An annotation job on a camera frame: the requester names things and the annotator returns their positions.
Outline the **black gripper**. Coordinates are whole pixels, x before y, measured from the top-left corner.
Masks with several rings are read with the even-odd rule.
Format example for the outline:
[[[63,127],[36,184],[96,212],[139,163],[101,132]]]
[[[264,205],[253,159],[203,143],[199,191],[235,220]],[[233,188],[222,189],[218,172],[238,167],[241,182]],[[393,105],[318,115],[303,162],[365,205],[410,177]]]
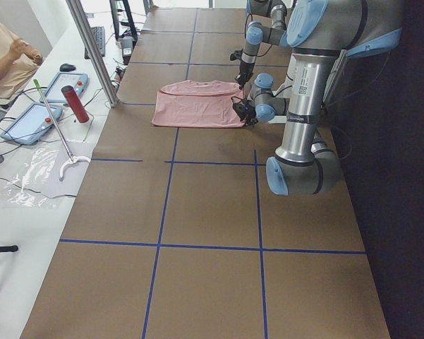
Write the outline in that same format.
[[[249,81],[253,76],[254,63],[248,63],[240,60],[239,74],[235,77],[235,82],[240,89],[244,89],[245,81]]]
[[[258,123],[258,118],[255,112],[247,112],[245,127],[255,126]]]

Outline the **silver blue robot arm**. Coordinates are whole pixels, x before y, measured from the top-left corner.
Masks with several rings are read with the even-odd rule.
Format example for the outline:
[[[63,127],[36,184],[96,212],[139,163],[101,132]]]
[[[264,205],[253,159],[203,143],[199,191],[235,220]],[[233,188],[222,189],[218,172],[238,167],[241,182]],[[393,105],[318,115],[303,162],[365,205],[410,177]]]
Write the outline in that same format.
[[[363,58],[395,48],[403,10],[402,1],[247,3],[250,14],[270,18],[272,24],[249,23],[238,82],[253,82],[248,100],[257,120],[286,119],[282,143],[266,162],[273,193],[319,194],[340,180],[339,158],[317,130],[332,67],[341,54]],[[271,75],[252,75],[263,42],[291,49],[296,64],[288,98],[272,91]]]
[[[231,61],[239,60],[239,73],[235,81],[243,89],[253,76],[260,45],[267,43],[274,46],[287,47],[287,18],[292,13],[295,1],[247,1],[246,18],[260,16],[269,18],[271,25],[252,20],[246,23],[245,44],[242,49],[235,50],[229,57]]]

